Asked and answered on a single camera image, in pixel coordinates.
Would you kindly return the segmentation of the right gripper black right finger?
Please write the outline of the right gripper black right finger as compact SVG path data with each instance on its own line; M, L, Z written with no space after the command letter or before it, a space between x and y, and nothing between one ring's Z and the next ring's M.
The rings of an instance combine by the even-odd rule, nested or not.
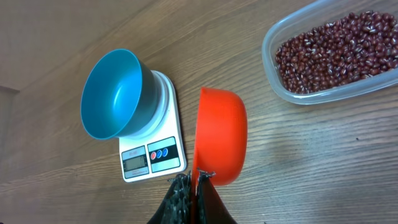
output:
M211 183L214 172L198 169L196 221L199 224L237 224Z

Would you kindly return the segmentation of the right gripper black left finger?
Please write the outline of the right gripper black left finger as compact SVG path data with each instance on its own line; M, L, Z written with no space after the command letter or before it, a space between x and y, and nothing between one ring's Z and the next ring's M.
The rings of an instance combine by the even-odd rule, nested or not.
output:
M191 215L191 173L177 174L148 224L188 224Z

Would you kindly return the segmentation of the orange scoop with blue handle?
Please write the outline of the orange scoop with blue handle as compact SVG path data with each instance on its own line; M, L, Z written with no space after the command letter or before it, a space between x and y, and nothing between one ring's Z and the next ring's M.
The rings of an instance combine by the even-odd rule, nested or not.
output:
M246 156L248 119L240 97L228 90L202 87L192 169L191 221L197 223L199 171L214 172L214 187L228 185L240 175Z

